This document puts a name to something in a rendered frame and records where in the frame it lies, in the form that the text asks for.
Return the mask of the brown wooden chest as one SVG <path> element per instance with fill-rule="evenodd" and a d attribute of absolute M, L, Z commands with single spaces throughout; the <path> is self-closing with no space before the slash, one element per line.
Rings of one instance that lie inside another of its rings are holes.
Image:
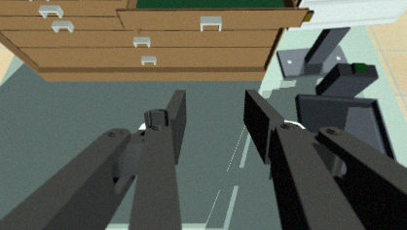
<path fill-rule="evenodd" d="M 0 0 L 0 43 L 46 81 L 263 81 L 295 1 Z"/>

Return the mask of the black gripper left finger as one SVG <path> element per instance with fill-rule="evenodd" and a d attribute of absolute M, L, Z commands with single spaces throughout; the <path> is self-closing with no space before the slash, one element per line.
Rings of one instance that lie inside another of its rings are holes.
<path fill-rule="evenodd" d="M 128 230 L 182 230 L 175 165 L 186 90 L 144 119 L 135 134 L 103 133 L 5 215 L 0 230 L 106 230 L 136 175 Z"/>

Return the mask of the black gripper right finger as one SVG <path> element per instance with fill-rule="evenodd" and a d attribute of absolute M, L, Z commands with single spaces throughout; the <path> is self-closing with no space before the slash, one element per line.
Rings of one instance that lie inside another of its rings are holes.
<path fill-rule="evenodd" d="M 243 121 L 271 165 L 282 230 L 407 230 L 406 167 L 339 128 L 284 120 L 245 90 Z"/>

